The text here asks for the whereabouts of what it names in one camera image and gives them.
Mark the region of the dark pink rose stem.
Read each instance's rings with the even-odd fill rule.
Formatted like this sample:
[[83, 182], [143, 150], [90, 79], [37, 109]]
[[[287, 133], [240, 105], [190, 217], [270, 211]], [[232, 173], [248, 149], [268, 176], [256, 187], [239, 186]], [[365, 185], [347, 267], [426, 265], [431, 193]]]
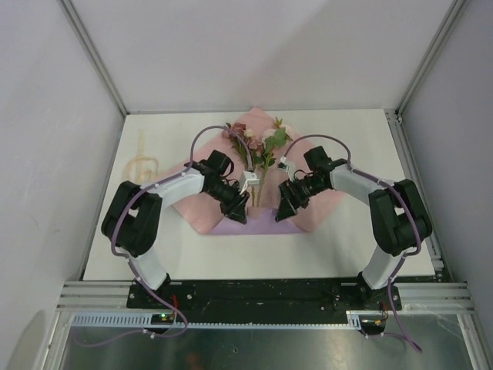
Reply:
[[263, 163], [263, 144], [253, 129], [244, 123], [225, 123], [225, 127], [223, 137], [231, 142], [246, 169], [257, 172]]

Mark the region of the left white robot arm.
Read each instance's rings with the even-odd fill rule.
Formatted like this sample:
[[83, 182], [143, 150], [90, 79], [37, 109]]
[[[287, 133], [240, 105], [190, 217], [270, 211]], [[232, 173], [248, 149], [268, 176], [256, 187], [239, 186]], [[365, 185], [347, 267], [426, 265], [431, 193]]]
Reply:
[[224, 217], [241, 224], [247, 222], [247, 187], [257, 183], [257, 175], [243, 171], [238, 180], [229, 181], [226, 171], [233, 161], [214, 150], [207, 159], [190, 161], [179, 172], [148, 185], [122, 182], [103, 218], [101, 231], [111, 242], [112, 252], [128, 260], [137, 280], [146, 285], [144, 300], [154, 308], [170, 299], [169, 274], [153, 249], [161, 210], [176, 202], [204, 193], [220, 202]]

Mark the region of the pink wrapping paper sheet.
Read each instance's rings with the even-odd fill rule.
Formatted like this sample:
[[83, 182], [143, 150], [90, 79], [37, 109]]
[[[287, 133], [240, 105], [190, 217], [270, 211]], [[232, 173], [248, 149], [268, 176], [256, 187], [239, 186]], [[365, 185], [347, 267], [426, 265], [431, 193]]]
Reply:
[[[252, 108], [249, 112], [240, 116], [233, 125], [242, 125], [243, 131], [247, 131], [250, 139], [263, 141], [264, 137], [272, 136], [273, 130], [278, 128], [275, 119], [259, 108]], [[220, 134], [213, 137], [204, 146], [194, 151], [194, 160], [206, 159], [213, 150], [219, 150], [229, 156], [235, 170], [232, 178], [238, 178], [240, 172], [245, 169], [246, 159], [240, 159], [238, 152], [232, 148], [232, 143]], [[297, 170], [308, 172], [308, 166], [304, 162], [303, 155], [315, 145], [309, 140], [302, 140], [290, 151], [288, 160], [294, 160]], [[247, 224], [241, 224], [230, 220], [220, 212], [220, 203], [204, 193], [186, 197], [173, 205], [180, 216], [202, 235], [268, 235], [268, 234], [298, 234], [311, 232], [317, 229], [326, 220], [337, 205], [346, 196], [345, 193], [327, 190], [310, 198], [307, 208], [299, 209], [298, 214], [277, 223], [274, 220], [279, 204], [278, 185], [287, 177], [279, 170], [268, 171], [260, 205], [253, 206], [252, 200], [247, 205]]]

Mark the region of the light pink rose stem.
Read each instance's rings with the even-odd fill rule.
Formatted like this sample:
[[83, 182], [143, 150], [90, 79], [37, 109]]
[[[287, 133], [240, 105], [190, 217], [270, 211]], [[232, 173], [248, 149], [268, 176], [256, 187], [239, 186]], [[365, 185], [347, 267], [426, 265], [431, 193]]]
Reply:
[[274, 118], [273, 127], [267, 129], [262, 135], [262, 150], [260, 151], [260, 185], [258, 188], [256, 206], [259, 207], [263, 195], [263, 187], [267, 181], [269, 169], [275, 164], [277, 158], [275, 151], [284, 148], [293, 141], [290, 128], [283, 124], [283, 119]]

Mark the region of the cream ribbon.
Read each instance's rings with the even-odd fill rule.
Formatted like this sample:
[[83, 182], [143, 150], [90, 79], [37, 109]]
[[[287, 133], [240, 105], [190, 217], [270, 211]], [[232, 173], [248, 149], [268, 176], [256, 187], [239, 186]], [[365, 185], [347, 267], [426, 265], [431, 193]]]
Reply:
[[140, 129], [137, 136], [136, 155], [125, 165], [123, 179], [144, 184], [156, 177], [159, 161], [146, 155], [146, 130]]

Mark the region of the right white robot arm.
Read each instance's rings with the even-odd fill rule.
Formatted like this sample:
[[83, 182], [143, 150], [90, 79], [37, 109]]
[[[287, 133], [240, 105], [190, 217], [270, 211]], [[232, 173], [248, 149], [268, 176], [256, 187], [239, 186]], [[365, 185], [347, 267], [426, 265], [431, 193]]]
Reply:
[[367, 205], [377, 246], [354, 286], [342, 287], [340, 298], [373, 309], [391, 293], [391, 286], [405, 259], [421, 252], [422, 242], [433, 231], [417, 186], [412, 180], [388, 183], [352, 166], [348, 159], [332, 160], [323, 147], [304, 154], [310, 169], [304, 177], [293, 173], [278, 186], [280, 222], [306, 208], [310, 199], [326, 190], [346, 193]]

